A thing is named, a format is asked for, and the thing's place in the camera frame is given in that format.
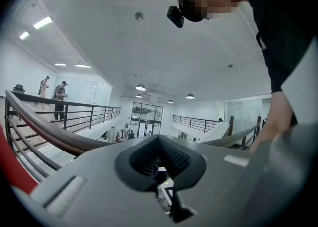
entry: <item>white ceiling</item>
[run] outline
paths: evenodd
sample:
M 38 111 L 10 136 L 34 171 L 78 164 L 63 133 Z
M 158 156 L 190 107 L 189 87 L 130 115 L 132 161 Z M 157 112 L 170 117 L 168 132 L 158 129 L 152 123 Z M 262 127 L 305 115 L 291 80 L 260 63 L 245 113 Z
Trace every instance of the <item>white ceiling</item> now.
M 185 21 L 179 29 L 166 16 L 177 0 L 24 2 L 18 12 L 23 16 L 14 16 L 13 23 L 20 29 L 16 35 L 30 30 L 30 39 L 23 41 L 27 48 L 50 64 L 85 63 L 84 58 L 123 96 L 135 97 L 140 83 L 161 103 L 189 102 L 188 93 L 195 95 L 192 101 L 270 93 L 248 4 L 210 21 Z M 30 8 L 33 2 L 35 9 Z M 143 21 L 135 20 L 139 11 Z M 54 23 L 33 34 L 32 25 L 47 15 Z

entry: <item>red object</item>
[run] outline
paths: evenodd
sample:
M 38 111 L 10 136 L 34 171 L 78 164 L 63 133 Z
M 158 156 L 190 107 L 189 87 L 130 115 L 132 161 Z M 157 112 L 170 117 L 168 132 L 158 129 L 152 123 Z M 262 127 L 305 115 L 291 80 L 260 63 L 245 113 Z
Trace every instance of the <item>red object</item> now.
M 37 182 L 22 167 L 16 156 L 12 152 L 0 124 L 0 167 L 11 186 L 15 186 L 29 194 L 36 186 Z

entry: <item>man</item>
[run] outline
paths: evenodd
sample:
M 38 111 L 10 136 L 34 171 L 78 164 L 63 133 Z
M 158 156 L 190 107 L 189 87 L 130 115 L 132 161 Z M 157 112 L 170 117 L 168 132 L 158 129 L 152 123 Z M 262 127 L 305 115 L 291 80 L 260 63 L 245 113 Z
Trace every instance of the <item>man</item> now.
M 135 134 L 134 134 L 133 130 L 131 130 L 128 139 L 134 139 L 134 138 L 135 138 Z
M 229 13 L 247 1 L 253 8 L 259 43 L 271 79 L 268 119 L 251 151 L 296 123 L 281 85 L 296 67 L 317 29 L 314 0 L 178 0 L 182 15 L 192 21 Z
M 53 99 L 63 101 L 65 95 L 65 86 L 67 86 L 66 82 L 63 81 L 61 85 L 57 86 L 54 94 L 53 94 Z M 60 114 L 60 120 L 64 119 L 64 105 L 61 104 L 55 104 L 54 111 L 62 111 L 61 113 L 54 113 L 54 118 L 55 120 L 59 119 L 59 114 Z
M 40 90 L 39 90 L 39 95 L 41 98 L 45 98 L 46 89 L 49 88 L 49 86 L 46 84 L 46 82 L 49 79 L 50 79 L 50 77 L 47 76 L 44 80 L 41 81 Z

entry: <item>black camera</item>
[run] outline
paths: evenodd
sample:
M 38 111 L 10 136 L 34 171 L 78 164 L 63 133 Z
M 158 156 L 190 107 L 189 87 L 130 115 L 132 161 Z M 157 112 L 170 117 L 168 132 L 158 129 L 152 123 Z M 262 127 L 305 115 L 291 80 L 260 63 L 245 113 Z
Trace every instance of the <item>black camera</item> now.
M 184 16 L 178 7 L 170 6 L 167 16 L 178 28 L 183 27 Z

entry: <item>cap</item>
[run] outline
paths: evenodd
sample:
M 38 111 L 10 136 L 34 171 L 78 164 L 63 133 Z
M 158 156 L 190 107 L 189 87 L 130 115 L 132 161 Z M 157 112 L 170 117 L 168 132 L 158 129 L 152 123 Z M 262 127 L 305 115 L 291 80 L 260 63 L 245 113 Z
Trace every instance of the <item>cap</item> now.
M 201 10 L 196 7 L 195 0 L 178 0 L 178 2 L 180 11 L 187 20 L 199 22 L 204 18 Z

